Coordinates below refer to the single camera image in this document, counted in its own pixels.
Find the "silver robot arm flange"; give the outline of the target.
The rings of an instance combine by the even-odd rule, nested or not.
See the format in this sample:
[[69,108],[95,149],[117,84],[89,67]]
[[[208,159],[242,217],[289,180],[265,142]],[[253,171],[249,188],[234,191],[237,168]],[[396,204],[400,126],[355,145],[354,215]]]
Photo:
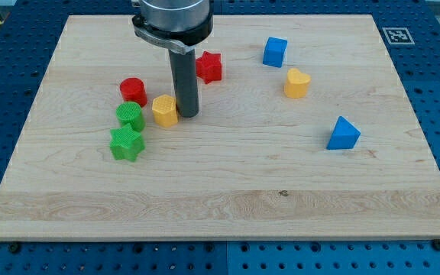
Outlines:
[[135,34],[173,53],[186,55],[213,29],[209,0],[140,0],[132,18]]

